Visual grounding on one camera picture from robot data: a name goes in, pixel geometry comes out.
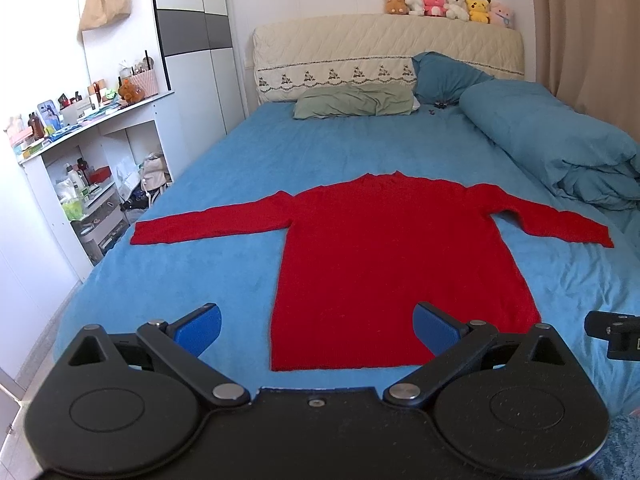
brown plush toy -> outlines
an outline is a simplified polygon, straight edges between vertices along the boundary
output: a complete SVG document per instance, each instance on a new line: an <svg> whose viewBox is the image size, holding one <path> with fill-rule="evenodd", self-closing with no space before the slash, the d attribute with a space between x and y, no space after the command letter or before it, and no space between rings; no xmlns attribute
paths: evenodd
<svg viewBox="0 0 640 480"><path fill-rule="evenodd" d="M387 14L408 14L409 7L404 0L385 0L385 12Z"/></svg>

quilted headboard cover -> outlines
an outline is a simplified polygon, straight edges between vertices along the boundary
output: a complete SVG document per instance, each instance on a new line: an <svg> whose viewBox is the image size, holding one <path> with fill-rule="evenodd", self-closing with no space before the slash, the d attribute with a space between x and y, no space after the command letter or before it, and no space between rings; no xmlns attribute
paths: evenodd
<svg viewBox="0 0 640 480"><path fill-rule="evenodd" d="M292 101L313 86L415 84L411 58L436 51L503 79L524 79L516 30L429 16L345 14L263 25L254 32L260 102Z"/></svg>

bed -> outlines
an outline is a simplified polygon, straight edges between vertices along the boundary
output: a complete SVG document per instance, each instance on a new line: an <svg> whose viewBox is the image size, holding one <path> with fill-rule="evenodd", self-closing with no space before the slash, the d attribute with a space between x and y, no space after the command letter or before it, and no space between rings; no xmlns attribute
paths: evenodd
<svg viewBox="0 0 640 480"><path fill-rule="evenodd" d="M519 33L439 18L362 15L261 27L254 41L263 104L196 161L143 219L395 171L464 186L497 184L512 195L575 211L609 226L616 248L531 237L506 215L495 216L495 222L543 321L554 325L577 355L609 411L629 413L640 406L640 367L608 360L606 344L587 338L583 329L590 310L638 314L638 211L607 216L594 206L552 195L458 106L422 106L408 116L296 121L293 103L283 102L319 84L394 80L413 85L411 56L426 50L500 78L523 79ZM57 355L85 324L132 332L149 319L175 320L215 302L223 329L200 358L251 392L261 386L375 386L381 392L413 369L270 370L269 323L284 230L154 246L130 245L132 232L72 299L56 340Z"/></svg>

curtain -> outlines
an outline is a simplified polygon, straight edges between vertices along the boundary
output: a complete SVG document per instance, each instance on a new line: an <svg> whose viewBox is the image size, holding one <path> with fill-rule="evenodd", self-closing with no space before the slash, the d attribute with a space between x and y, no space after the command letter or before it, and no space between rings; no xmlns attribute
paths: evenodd
<svg viewBox="0 0 640 480"><path fill-rule="evenodd" d="M533 0L536 79L640 141L640 0Z"/></svg>

green pillow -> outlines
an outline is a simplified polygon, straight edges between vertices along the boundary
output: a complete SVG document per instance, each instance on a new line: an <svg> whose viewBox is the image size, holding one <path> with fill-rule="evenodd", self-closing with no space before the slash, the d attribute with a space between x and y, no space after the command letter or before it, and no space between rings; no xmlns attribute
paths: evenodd
<svg viewBox="0 0 640 480"><path fill-rule="evenodd" d="M305 91L296 103L293 117L339 117L408 115L414 110L414 94L399 83L344 84Z"/></svg>
<svg viewBox="0 0 640 480"><path fill-rule="evenodd" d="M415 96L423 105L455 105L470 86L494 79L482 70L451 59L438 52L423 52L414 57Z"/></svg>

